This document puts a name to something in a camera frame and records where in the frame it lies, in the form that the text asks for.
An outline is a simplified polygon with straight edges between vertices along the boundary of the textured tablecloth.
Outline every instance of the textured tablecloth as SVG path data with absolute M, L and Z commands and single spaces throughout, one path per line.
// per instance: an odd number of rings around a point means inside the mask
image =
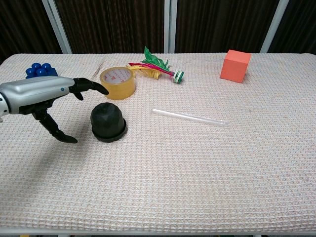
M 170 54 L 183 82 L 138 76 L 110 101 L 69 94 L 48 111 L 77 144 L 55 140 L 32 115 L 0 124 L 0 227 L 166 232 L 316 230 L 316 56 L 253 54 L 242 84 L 220 79 L 225 54 Z M 33 62 L 60 76 L 99 81 L 142 54 L 18 54 L 0 82 Z M 113 143 L 91 132 L 90 113 L 113 102 L 128 132 Z M 224 119 L 228 127 L 151 109 Z

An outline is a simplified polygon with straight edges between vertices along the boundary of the black rubber cup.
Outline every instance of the black rubber cup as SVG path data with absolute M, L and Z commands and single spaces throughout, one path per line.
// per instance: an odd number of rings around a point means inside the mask
M 116 141 L 127 132 L 122 112 L 112 103 L 101 103 L 94 107 L 90 120 L 93 135 L 102 142 Z

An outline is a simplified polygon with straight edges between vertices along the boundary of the orange foam cube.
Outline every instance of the orange foam cube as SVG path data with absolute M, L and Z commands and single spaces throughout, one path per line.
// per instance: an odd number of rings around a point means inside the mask
M 229 50 L 223 64 L 221 78 L 242 83 L 251 54 Z

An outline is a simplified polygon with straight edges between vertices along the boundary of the dark curtain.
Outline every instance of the dark curtain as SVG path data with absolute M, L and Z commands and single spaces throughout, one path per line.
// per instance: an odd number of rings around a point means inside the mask
M 277 0 L 178 0 L 177 53 L 259 52 Z
M 41 0 L 0 0 L 0 63 L 16 53 L 61 53 Z
M 290 0 L 269 52 L 316 54 L 315 0 Z
M 56 0 L 73 53 L 163 52 L 162 0 Z

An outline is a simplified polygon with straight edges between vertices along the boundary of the robotic hand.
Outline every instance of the robotic hand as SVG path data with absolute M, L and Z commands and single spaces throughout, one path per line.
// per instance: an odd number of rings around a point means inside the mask
M 39 122 L 61 142 L 77 143 L 76 138 L 64 134 L 57 123 L 47 113 L 54 100 L 73 93 L 83 100 L 80 92 L 89 89 L 107 95 L 109 92 L 99 83 L 86 78 L 37 77 L 3 83 L 0 85 L 0 122 L 7 114 L 32 114 Z

